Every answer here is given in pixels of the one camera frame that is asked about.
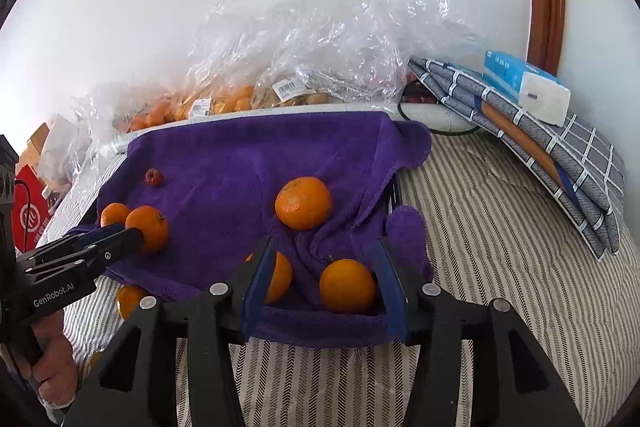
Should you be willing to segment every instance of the clear plastic wrap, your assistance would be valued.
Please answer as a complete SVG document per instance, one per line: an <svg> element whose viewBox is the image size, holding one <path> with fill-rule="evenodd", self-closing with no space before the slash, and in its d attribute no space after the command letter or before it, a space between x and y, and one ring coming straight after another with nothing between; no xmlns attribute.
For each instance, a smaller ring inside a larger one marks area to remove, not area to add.
<svg viewBox="0 0 640 427"><path fill-rule="evenodd" d="M113 156L128 132L187 118L340 102L395 112L411 55L482 64L486 46L456 1L285 0L254 13L246 0L220 0L196 32L186 74L174 67L77 101L91 145L80 144L75 165Z"/></svg>
<svg viewBox="0 0 640 427"><path fill-rule="evenodd" d="M191 53L186 90L198 93L188 104L210 98L217 114L216 100L255 86L254 109L352 102L395 111L410 55L481 64L485 45L453 1L286 0L251 16L242 0L221 0Z"/></svg>
<svg viewBox="0 0 640 427"><path fill-rule="evenodd" d="M52 192L65 194L82 170L91 138L86 122L69 122L59 114L53 119L42 147L38 177Z"/></svg>

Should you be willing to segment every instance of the striped mattress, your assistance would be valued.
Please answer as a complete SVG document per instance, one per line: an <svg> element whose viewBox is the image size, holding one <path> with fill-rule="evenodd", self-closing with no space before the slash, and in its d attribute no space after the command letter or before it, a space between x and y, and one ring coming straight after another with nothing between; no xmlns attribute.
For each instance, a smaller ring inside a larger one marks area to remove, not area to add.
<svg viewBox="0 0 640 427"><path fill-rule="evenodd" d="M94 190L72 194L43 242L79 222ZM500 140L479 132L434 136L430 158L401 173L402 196L424 216L435 281L458 299L511 301L545 349L587 426L604 426L640 377L640 261L622 227L620 252L594 260L553 198ZM81 378L120 325L106 277L65 311ZM472 346L463 344L459 426L470 424ZM248 426L399 426L418 347L307 349L251 339L230 346ZM186 341L176 354L178 425L191 425Z"/></svg>

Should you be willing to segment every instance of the small red fruit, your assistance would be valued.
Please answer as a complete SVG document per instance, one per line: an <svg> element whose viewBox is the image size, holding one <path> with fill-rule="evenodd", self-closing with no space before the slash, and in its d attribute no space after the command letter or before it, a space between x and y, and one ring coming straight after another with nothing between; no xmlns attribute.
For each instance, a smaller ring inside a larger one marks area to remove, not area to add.
<svg viewBox="0 0 640 427"><path fill-rule="evenodd" d="M145 183L151 187L159 187L164 183L164 176L158 169L149 169L145 174Z"/></svg>

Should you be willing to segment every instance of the purple towel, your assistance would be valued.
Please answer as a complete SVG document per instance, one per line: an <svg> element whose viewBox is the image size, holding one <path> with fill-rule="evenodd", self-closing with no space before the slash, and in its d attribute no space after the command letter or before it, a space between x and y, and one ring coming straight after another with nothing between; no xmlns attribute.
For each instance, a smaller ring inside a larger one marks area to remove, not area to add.
<svg viewBox="0 0 640 427"><path fill-rule="evenodd" d="M366 248L385 233L395 255L430 279L422 216L401 206L387 219L381 198L392 175L421 165L430 148L425 126L394 123L380 112L257 116L147 133L130 143L97 208L150 204L167 217L169 244L156 256L114 264L108 275L162 298L191 298L225 280L269 234L294 281L284 298L265 307L255 336L309 347L384 342L381 303L368 315L332 314L323 309L318 280L330 256L372 269ZM152 167L164 174L162 187L144 183ZM274 214L277 193L299 176L320 178L334 204L330 219L306 232L288 229Z"/></svg>

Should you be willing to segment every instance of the tissue box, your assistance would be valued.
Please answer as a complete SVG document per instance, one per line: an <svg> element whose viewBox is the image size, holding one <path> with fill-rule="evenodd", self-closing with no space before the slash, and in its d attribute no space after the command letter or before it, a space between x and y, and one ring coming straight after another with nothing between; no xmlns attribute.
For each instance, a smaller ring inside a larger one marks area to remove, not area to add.
<svg viewBox="0 0 640 427"><path fill-rule="evenodd" d="M513 55L488 51L482 77L539 120L564 124L571 91L552 74Z"/></svg>

